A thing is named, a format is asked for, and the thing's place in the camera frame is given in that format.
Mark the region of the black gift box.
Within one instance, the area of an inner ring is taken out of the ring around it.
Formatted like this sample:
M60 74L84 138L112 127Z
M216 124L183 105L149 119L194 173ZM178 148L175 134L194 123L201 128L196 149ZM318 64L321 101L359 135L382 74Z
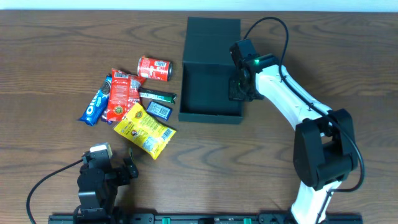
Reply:
M240 37L239 19L187 19L179 121L239 124L243 120L243 103L229 100L229 79L236 74L229 48Z

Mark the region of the yellow snack bag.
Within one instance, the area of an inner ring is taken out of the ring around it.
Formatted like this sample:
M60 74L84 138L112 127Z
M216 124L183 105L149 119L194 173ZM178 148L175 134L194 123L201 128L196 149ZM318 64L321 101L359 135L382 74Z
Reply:
M149 115L140 104L135 104L113 130L146 151L154 160L176 133Z

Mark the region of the red soda can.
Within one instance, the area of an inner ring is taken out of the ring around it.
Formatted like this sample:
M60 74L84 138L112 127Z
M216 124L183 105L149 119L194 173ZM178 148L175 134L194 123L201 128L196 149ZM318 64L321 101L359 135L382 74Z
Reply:
M143 56L138 62L137 75L151 80L168 82L172 75L172 63Z

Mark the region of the red chip bag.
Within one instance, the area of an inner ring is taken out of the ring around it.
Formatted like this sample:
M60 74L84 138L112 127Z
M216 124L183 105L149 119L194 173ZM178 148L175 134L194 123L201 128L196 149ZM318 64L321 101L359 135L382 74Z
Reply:
M113 68L108 105L101 119L109 124L113 121L121 121L135 104L141 103L139 89L145 80L145 78Z

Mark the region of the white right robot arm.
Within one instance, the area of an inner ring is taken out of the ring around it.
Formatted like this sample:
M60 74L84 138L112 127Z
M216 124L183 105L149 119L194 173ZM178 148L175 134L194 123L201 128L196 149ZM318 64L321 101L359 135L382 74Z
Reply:
M244 39L229 49L237 74L229 80L229 98L267 98L295 131L293 164L300 179L297 198L284 223L362 223L360 215L328 215L326 208L341 183L358 166L353 121L308 94L272 54L259 55Z

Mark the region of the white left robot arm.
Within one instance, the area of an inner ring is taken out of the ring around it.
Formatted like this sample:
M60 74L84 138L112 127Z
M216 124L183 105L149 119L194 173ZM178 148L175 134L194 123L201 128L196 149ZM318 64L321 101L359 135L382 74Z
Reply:
M77 180L80 205L73 212L72 222L128 223L128 216L114 204L118 187L129 185L139 175L132 151L123 159L124 164L115 168L105 149L88 151L82 159Z

